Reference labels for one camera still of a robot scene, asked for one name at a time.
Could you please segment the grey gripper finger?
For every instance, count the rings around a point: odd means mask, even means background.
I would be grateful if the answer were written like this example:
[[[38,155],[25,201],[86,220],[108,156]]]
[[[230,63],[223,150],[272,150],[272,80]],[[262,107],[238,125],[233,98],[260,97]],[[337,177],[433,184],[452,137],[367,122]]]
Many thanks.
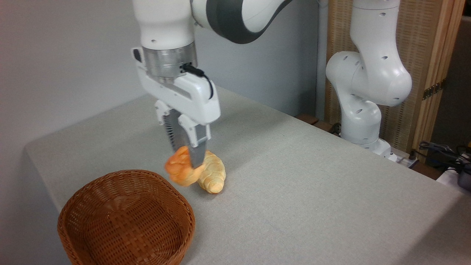
[[[173,152],[178,151],[182,146],[187,146],[187,133],[178,120],[181,113],[161,100],[155,102],[155,112],[159,124],[165,128]]]
[[[184,114],[178,117],[178,141],[180,146],[188,147],[193,168],[202,165],[209,139],[210,125],[198,124]]]

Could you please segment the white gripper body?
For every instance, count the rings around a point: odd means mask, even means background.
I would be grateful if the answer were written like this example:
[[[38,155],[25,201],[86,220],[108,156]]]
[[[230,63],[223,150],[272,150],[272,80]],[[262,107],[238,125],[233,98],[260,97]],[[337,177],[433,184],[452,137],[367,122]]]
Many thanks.
[[[140,83],[148,94],[197,124],[208,125],[219,119],[219,98],[212,82],[191,73],[175,78],[172,83],[158,82],[158,78],[151,77],[144,64],[143,49],[134,47],[132,54]]]

